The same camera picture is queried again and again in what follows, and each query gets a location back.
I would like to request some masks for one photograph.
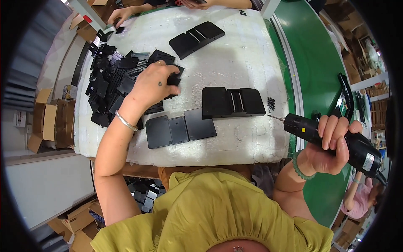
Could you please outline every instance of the green beaded bracelet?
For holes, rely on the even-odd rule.
[[[313,178],[316,176],[317,173],[313,174],[312,176],[306,176],[306,175],[304,175],[304,174],[301,172],[301,170],[298,168],[298,165],[297,165],[297,157],[298,157],[298,155],[301,153],[301,151],[302,151],[302,150],[297,151],[296,153],[294,153],[294,156],[293,156],[293,165],[294,165],[295,172],[296,172],[296,173],[298,174],[298,176],[300,176],[302,179],[304,179],[304,180],[311,180],[311,179],[313,179]]]

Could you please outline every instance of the black plastic housing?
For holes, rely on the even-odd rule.
[[[169,41],[169,45],[182,60],[203,46],[225,35],[215,24],[207,21]]]
[[[202,109],[184,111],[184,117],[152,118],[145,123],[149,149],[217,136],[213,120],[202,120]]]
[[[258,90],[205,87],[201,92],[203,119],[221,117],[260,117],[266,114]]]

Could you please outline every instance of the person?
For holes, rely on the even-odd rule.
[[[147,108],[179,94],[167,78],[179,73],[164,61],[152,63],[106,130],[96,155],[94,182],[105,218],[91,242],[104,251],[279,252],[329,251],[333,232],[316,222],[303,196],[307,179],[316,173],[338,174],[349,159],[344,135],[362,132],[358,121],[322,116],[318,133],[322,148],[308,143],[280,171],[273,199],[252,185],[250,172],[208,167],[190,173],[169,172],[167,192],[154,201],[152,213],[141,214],[122,174],[133,125]],[[330,156],[324,150],[336,150]]]
[[[192,0],[145,0],[143,5],[130,6],[114,10],[108,19],[108,24],[113,24],[117,18],[121,18],[116,24],[116,28],[123,24],[131,15],[144,11],[156,9],[167,4],[168,6],[184,5],[189,9],[206,10],[213,5],[220,5],[235,9],[250,9],[252,2],[250,0],[206,0],[205,4],[198,4]]]
[[[373,186],[371,178],[366,178],[365,184],[362,184],[359,182],[362,175],[362,172],[357,171],[354,180],[349,183],[341,206],[341,211],[353,219],[363,217],[372,206],[375,206],[374,211],[377,213],[383,198],[384,186],[381,183]]]
[[[381,139],[382,139],[382,135],[379,135],[378,138],[376,139],[376,149],[378,149],[378,150],[381,148],[381,143],[382,143]]]

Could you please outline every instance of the silver bangle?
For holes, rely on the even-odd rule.
[[[137,128],[137,126],[133,126],[133,125],[131,125],[130,123],[128,123],[125,119],[123,119],[123,117],[121,117],[121,116],[119,115],[119,112],[118,112],[118,111],[115,112],[115,115],[120,119],[120,121],[121,121],[124,125],[126,125],[127,127],[129,127],[131,130],[133,130],[133,131],[138,131],[138,130],[139,130],[139,128]]]

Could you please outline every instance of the electric screwdriver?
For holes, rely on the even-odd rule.
[[[318,133],[319,123],[299,115],[288,114],[285,118],[278,118],[268,115],[283,122],[284,130],[310,142],[316,146],[322,147],[322,138]],[[344,139],[347,142],[350,158],[348,163],[361,171],[369,178],[376,177],[382,184],[386,182],[380,175],[378,169],[381,165],[382,155],[374,148],[371,142],[360,133],[351,133],[348,131]],[[336,155],[335,150],[327,150],[332,155]]]

